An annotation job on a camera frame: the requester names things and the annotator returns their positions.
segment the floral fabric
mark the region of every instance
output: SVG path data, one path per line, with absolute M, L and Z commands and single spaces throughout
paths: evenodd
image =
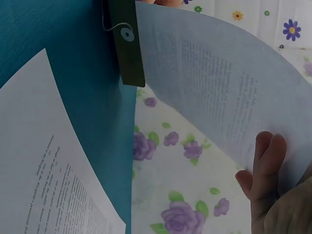
M 312 0 L 185 0 L 181 8 L 249 31 L 312 84 Z M 133 234 L 251 233 L 250 204 L 234 177 L 240 167 L 207 137 L 138 88 Z

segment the finger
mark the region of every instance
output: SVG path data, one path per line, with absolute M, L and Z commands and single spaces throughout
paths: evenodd
M 255 139 L 253 170 L 255 170 L 255 165 L 269 147 L 272 137 L 273 135 L 270 132 L 261 132 L 257 135 Z
M 248 171 L 239 171 L 236 173 L 235 178 L 239 183 L 243 193 L 250 200 L 251 199 L 251 189 L 253 185 L 253 175 Z
M 278 171 L 286 154 L 286 141 L 281 135 L 274 135 L 270 145 L 255 163 L 251 190 L 252 217 L 260 218 L 276 201 Z

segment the blue folder cover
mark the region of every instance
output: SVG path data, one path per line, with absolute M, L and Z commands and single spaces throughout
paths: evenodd
M 100 0 L 0 1 L 0 86 L 46 48 L 68 116 L 131 233 L 135 87 L 120 83 Z

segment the document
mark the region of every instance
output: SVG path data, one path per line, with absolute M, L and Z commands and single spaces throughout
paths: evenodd
M 145 78 L 229 157 L 252 171 L 255 137 L 282 134 L 288 144 L 282 191 L 312 160 L 312 87 L 265 43 L 206 15 L 136 2 Z
M 0 227 L 124 234 L 67 116 L 45 50 L 0 90 Z

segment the purple rose print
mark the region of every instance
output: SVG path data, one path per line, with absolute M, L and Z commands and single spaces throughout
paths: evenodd
M 148 107 L 155 107 L 157 104 L 157 100 L 154 97 L 149 97 L 145 99 L 144 104 Z
M 183 147 L 185 149 L 184 156 L 186 156 L 187 158 L 199 159 L 199 156 L 203 152 L 203 148 L 199 146 L 198 142 L 195 140 L 186 143 Z
M 135 132 L 133 141 L 133 159 L 142 161 L 144 159 L 152 159 L 156 144 L 140 132 Z
M 201 234 L 206 216 L 199 211 L 193 211 L 184 201 L 170 203 L 169 209 L 161 213 L 165 227 L 170 234 Z
M 222 198 L 219 202 L 214 206 L 214 216 L 219 217 L 221 214 L 226 215 L 227 211 L 229 210 L 230 202 Z
M 170 132 L 167 136 L 165 136 L 164 139 L 164 145 L 176 145 L 176 143 L 179 141 L 179 134 L 176 132 Z
M 303 65 L 304 70 L 306 70 L 306 73 L 308 74 L 308 76 L 312 77 L 312 63 L 310 62 L 306 62 Z

